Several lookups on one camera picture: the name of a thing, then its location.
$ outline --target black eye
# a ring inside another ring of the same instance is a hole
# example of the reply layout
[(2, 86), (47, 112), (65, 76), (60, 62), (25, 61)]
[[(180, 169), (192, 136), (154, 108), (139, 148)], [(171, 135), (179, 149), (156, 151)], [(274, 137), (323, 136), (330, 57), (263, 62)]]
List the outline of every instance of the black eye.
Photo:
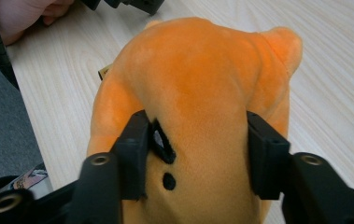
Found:
[(163, 176), (163, 186), (165, 189), (168, 190), (173, 190), (177, 185), (176, 180), (174, 179), (174, 177), (169, 174), (169, 173), (165, 173)]
[(171, 148), (167, 136), (163, 132), (158, 120), (152, 124), (153, 150), (165, 163), (172, 164), (176, 159), (176, 152)]

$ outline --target gray carpet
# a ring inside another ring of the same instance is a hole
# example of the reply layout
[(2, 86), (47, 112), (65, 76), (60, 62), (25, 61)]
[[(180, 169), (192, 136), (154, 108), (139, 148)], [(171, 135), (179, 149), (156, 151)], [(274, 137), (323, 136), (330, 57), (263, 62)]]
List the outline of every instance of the gray carpet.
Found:
[(42, 162), (21, 94), (0, 73), (0, 177)]

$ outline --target table surface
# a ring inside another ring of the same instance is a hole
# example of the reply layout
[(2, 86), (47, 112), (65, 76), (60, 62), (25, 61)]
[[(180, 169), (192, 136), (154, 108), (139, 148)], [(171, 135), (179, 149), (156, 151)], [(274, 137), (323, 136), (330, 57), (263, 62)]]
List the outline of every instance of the table surface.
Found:
[[(165, 0), (152, 17), (78, 2), (8, 48), (54, 189), (76, 180), (85, 159), (97, 71), (147, 22), (190, 16), (247, 32), (287, 26), (302, 37), (303, 61), (290, 82), (292, 152), (320, 155), (354, 188), (354, 1)], [(267, 223), (281, 220), (274, 203)]]

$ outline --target orange plush toy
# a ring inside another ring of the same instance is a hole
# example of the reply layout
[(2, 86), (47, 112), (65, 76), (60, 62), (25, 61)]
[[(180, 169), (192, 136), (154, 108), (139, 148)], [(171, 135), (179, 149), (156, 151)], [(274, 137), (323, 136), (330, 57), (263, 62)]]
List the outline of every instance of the orange plush toy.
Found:
[(124, 223), (263, 222), (269, 203), (249, 182), (247, 111), (286, 136), (301, 58), (287, 28), (245, 33), (198, 18), (152, 22), (127, 44), (96, 96), (88, 154), (109, 151), (142, 109), (172, 153), (148, 154), (147, 197), (122, 202)]

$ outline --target screw hole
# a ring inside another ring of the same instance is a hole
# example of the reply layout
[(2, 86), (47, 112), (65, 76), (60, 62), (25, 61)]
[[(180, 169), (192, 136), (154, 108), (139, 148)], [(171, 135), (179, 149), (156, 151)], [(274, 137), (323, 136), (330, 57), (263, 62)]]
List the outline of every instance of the screw hole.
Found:
[(272, 142), (273, 144), (280, 144), (281, 142), (276, 140), (276, 139), (271, 139), (270, 142)]
[(92, 165), (104, 165), (107, 162), (109, 162), (108, 156), (98, 156), (98, 157), (92, 159)]
[(9, 211), (19, 205), (22, 197), (19, 194), (10, 194), (5, 197), (0, 198), (0, 213)]
[(318, 158), (313, 157), (313, 156), (303, 155), (301, 157), (301, 159), (302, 159), (302, 161), (304, 161), (305, 163), (308, 163), (310, 165), (321, 165), (322, 164), (321, 160), (319, 160)]

